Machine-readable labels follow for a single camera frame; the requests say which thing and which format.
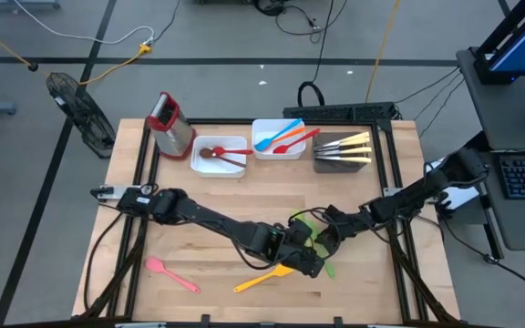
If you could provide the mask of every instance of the blue spoon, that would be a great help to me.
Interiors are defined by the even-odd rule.
[[[297,124],[301,123],[303,120],[298,118],[296,119],[295,121],[293,121],[291,124],[289,124],[287,126],[287,128],[284,128],[281,130],[281,132],[277,133],[274,135],[274,137],[272,138],[266,138],[265,140],[257,143],[256,145],[254,145],[254,148],[257,150],[257,151],[264,151],[265,149],[269,148],[271,146],[271,144],[273,143],[273,140],[275,140],[276,138],[279,138],[279,136],[281,136],[283,133],[287,132],[288,130],[294,128],[295,126],[297,126]]]

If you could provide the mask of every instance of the yellow spatula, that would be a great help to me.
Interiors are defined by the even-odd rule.
[[[267,280],[267,279],[269,279],[271,277],[284,277],[284,276],[286,276],[287,274],[289,274],[289,273],[291,273],[293,271],[294,271],[293,269],[287,268],[286,266],[284,266],[282,264],[279,264],[276,267],[274,267],[274,269],[271,272],[265,274],[264,276],[252,279],[251,281],[248,281],[248,282],[245,282],[243,284],[240,284],[240,285],[236,286],[234,288],[234,292],[242,292],[245,289],[251,288],[255,284],[257,284],[259,282],[263,282],[263,281],[265,281],[265,280]]]

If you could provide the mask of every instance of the brown spoon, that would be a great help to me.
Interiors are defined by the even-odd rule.
[[[218,156],[214,155],[214,151],[212,149],[202,149],[202,150],[200,150],[200,156],[202,158],[205,158],[205,159],[221,159],[221,160],[227,161],[227,162],[229,162],[231,164],[234,164],[237,167],[246,168],[246,164],[242,164],[242,163],[239,163],[239,162],[237,162],[235,160],[232,160],[232,159],[226,159],[224,157],[218,157]]]

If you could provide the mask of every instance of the white cable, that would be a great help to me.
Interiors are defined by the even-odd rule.
[[[27,9],[25,9],[20,3],[18,0],[14,0],[14,2],[27,14],[29,15],[30,17],[32,17],[38,24],[40,24],[43,28],[45,28],[46,30],[48,30],[49,32],[57,35],[57,36],[64,36],[64,37],[72,37],[72,38],[75,38],[75,39],[82,39],[82,40],[90,40],[90,41],[96,41],[96,42],[100,42],[102,44],[106,44],[106,45],[115,45],[117,43],[120,43],[122,42],[123,40],[125,40],[126,38],[128,38],[129,36],[131,36],[133,33],[139,31],[140,29],[148,29],[149,31],[151,31],[151,36],[147,39],[147,41],[143,42],[145,45],[150,45],[152,42],[153,42],[153,37],[155,36],[155,31],[153,31],[153,28],[149,27],[149,26],[139,26],[137,28],[135,28],[134,30],[130,31],[126,36],[123,36],[121,37],[119,40],[117,41],[104,41],[104,40],[98,40],[96,39],[95,37],[92,37],[92,36],[72,36],[72,35],[67,35],[67,34],[63,34],[63,33],[59,33],[59,32],[56,32],[55,30],[51,29],[50,27],[46,26],[44,23],[40,22],[35,16],[33,16],[30,12],[27,11]]]

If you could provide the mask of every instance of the computer monitor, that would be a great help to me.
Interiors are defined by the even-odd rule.
[[[508,84],[525,76],[525,0],[521,0],[476,50],[484,84]]]

